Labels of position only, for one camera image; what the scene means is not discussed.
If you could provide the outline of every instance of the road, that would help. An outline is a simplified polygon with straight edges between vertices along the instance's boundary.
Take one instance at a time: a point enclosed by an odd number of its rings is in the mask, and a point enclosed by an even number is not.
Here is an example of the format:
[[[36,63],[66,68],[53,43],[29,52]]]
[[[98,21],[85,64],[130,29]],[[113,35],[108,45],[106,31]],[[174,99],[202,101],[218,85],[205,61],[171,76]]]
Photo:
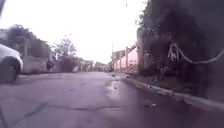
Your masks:
[[[200,110],[102,72],[23,76],[0,86],[5,128],[223,128]]]

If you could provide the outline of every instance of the overcast sky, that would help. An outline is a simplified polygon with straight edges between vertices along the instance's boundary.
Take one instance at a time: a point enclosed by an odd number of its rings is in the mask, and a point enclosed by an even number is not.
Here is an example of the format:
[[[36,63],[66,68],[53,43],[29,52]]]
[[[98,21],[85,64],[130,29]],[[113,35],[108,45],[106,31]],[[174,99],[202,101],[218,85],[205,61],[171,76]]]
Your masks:
[[[77,55],[107,63],[136,41],[144,0],[6,0],[1,28],[21,24],[49,44],[71,34]]]

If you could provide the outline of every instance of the car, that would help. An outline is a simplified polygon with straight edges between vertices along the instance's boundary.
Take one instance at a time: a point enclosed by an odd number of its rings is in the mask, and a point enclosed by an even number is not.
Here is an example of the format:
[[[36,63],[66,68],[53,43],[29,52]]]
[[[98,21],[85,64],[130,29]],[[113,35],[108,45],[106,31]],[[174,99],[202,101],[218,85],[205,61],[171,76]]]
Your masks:
[[[0,82],[13,82],[23,69],[23,60],[19,52],[0,44]]]

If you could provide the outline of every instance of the rope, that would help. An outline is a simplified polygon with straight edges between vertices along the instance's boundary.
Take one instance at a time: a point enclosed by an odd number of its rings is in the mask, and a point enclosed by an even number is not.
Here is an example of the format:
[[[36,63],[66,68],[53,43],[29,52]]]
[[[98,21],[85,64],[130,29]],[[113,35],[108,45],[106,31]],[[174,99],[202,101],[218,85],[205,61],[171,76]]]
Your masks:
[[[175,53],[173,53],[173,50],[172,48],[175,47],[178,52],[181,54],[181,56],[189,63],[191,64],[208,64],[208,63],[211,63],[211,62],[214,62],[214,61],[217,61],[223,54],[224,54],[224,48],[222,48],[222,50],[213,58],[209,59],[209,60],[201,60],[201,61],[193,61],[191,60],[189,57],[187,57],[186,55],[184,55],[183,51],[177,46],[176,43],[174,44],[171,44],[170,45],[170,49],[169,49],[169,54],[168,54],[168,58],[171,58],[171,60],[173,60],[175,58]]]

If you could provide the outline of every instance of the vegetation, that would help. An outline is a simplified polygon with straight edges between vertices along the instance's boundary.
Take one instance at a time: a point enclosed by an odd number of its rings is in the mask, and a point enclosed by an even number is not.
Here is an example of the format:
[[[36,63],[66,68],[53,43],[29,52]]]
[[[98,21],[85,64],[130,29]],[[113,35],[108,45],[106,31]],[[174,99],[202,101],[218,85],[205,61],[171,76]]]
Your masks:
[[[192,3],[191,0],[189,3],[201,10],[209,6],[202,2]],[[208,85],[211,61],[202,62],[213,58],[221,48],[219,42],[212,40],[212,34],[208,36],[208,31],[202,29],[200,21],[204,17],[199,19],[195,13],[186,5],[186,0],[148,0],[140,15],[138,30],[144,55],[150,55],[146,58],[150,64],[148,67],[141,66],[144,67],[142,71],[153,71],[151,75],[162,77],[178,77],[183,83],[194,83],[194,90],[200,90],[200,85],[203,85],[202,88]],[[169,55],[173,44],[178,48],[174,52],[175,59]]]
[[[62,72],[72,72],[80,64],[81,58],[75,57],[76,49],[69,36],[65,36],[60,43],[52,46],[53,56],[60,63]]]
[[[28,46],[28,55],[39,58],[48,58],[50,47],[46,41],[38,39],[29,29],[22,25],[14,25],[9,29],[2,30],[7,33],[5,45],[24,53],[25,44]]]

